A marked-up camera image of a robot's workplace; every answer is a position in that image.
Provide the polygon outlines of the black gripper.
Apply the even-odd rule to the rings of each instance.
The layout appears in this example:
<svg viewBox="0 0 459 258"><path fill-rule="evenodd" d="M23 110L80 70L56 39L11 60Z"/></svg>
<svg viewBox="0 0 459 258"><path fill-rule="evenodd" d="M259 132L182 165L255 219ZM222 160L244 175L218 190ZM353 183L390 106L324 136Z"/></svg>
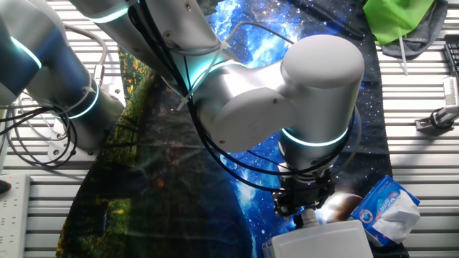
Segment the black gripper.
<svg viewBox="0 0 459 258"><path fill-rule="evenodd" d="M320 209L336 192L335 184L329 177L311 183L301 183L293 178L287 178L282 182L282 187L289 192L272 192L272 198L274 212L283 218L296 214L302 206L305 209Z"/></svg>

